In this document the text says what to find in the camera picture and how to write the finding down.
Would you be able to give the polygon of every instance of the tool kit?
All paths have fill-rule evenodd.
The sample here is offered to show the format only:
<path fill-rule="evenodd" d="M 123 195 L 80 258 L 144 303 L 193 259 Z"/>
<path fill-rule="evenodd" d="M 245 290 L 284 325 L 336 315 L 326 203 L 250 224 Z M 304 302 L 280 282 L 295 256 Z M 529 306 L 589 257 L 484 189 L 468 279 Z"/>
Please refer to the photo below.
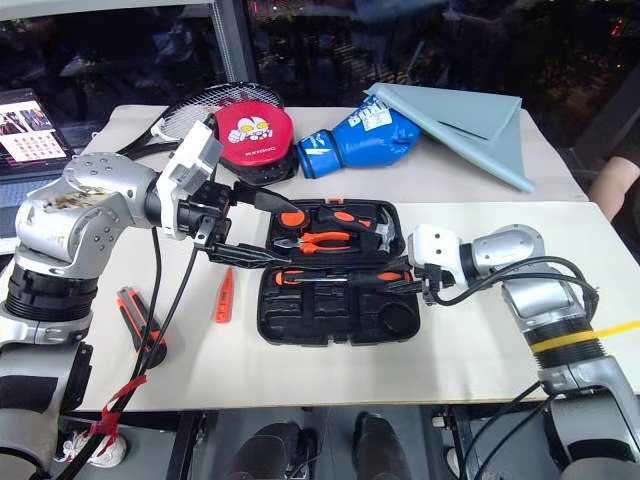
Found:
<path fill-rule="evenodd" d="M 274 344 L 402 341 L 420 329 L 395 207 L 376 200 L 296 200 L 271 216 L 266 248 L 292 260 L 266 269 L 258 331 Z"/>

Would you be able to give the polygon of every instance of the black tool case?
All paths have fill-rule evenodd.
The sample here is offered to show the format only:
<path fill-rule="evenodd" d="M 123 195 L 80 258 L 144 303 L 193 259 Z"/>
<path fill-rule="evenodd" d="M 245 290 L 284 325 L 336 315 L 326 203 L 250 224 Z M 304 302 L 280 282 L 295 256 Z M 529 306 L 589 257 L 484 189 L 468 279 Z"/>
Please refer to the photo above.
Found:
<path fill-rule="evenodd" d="M 350 341 L 352 345 L 372 345 L 403 341 L 420 329 L 418 300 L 415 294 L 380 293 L 377 289 L 350 286 L 345 283 L 299 283 L 278 285 L 278 272 L 298 270 L 325 275 L 346 275 L 354 271 L 386 271 L 387 265 L 399 267 L 404 278 L 412 280 L 406 257 L 399 258 L 405 248 L 400 220 L 395 207 L 375 200 L 296 200 L 296 206 L 306 212 L 308 222 L 303 230 L 284 227 L 278 216 L 272 215 L 266 248 L 288 256 L 292 264 L 284 269 L 266 269 L 260 283 L 258 301 L 258 331 L 274 344 L 326 346 L 329 339 L 336 343 Z M 316 252 L 304 254 L 298 248 L 283 249 L 274 241 L 296 240 L 303 233 L 345 231 L 331 221 L 318 221 L 319 209 L 346 211 L 364 219 L 384 222 L 385 215 L 395 225 L 395 237 L 389 252 L 379 250 L 380 236 L 371 232 L 356 233 L 349 245 L 354 252 Z M 323 242 L 322 246 L 344 245 L 345 242 Z"/>

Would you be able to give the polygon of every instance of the tennis racket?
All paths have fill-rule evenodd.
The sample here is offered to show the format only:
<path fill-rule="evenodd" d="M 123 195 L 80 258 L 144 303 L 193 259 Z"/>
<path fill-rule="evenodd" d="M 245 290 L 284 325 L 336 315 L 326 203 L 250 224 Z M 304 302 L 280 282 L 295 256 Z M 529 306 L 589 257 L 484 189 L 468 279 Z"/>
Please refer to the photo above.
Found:
<path fill-rule="evenodd" d="M 261 101 L 284 108 L 280 95 L 257 83 L 234 82 L 207 87 L 168 107 L 153 125 L 117 153 L 132 160 L 175 150 L 196 121 L 234 103 Z"/>

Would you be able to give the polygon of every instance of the folded fabric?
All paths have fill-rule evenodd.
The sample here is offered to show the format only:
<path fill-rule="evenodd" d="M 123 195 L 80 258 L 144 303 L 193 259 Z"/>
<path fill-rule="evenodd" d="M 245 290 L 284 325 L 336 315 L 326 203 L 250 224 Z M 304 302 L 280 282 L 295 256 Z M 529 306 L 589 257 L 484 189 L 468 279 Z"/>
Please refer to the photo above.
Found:
<path fill-rule="evenodd" d="M 507 95 L 375 83 L 365 91 L 474 165 L 525 192 L 520 145 L 522 99 Z"/>

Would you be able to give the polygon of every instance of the red zip tie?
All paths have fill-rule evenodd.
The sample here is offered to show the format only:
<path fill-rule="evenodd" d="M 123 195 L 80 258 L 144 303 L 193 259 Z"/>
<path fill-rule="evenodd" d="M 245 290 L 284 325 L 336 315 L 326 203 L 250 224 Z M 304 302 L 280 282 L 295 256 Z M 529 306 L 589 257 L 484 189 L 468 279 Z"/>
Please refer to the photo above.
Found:
<path fill-rule="evenodd" d="M 125 395 L 134 391 L 140 385 L 143 385 L 145 383 L 147 383 L 146 375 L 138 375 L 136 378 L 127 383 L 124 387 L 118 390 L 116 394 L 111 397 L 111 399 L 104 406 L 101 412 L 100 421 L 91 425 L 91 428 L 89 429 L 89 433 L 91 435 L 93 435 L 94 433 L 102 433 L 109 436 L 109 440 L 107 440 L 104 448 L 98 453 L 98 457 L 106 452 L 107 448 L 115 443 L 116 437 L 118 436 L 118 420 L 120 420 L 120 413 L 110 412 L 109 404 L 111 402 L 115 402 L 120 397 L 124 397 Z"/>

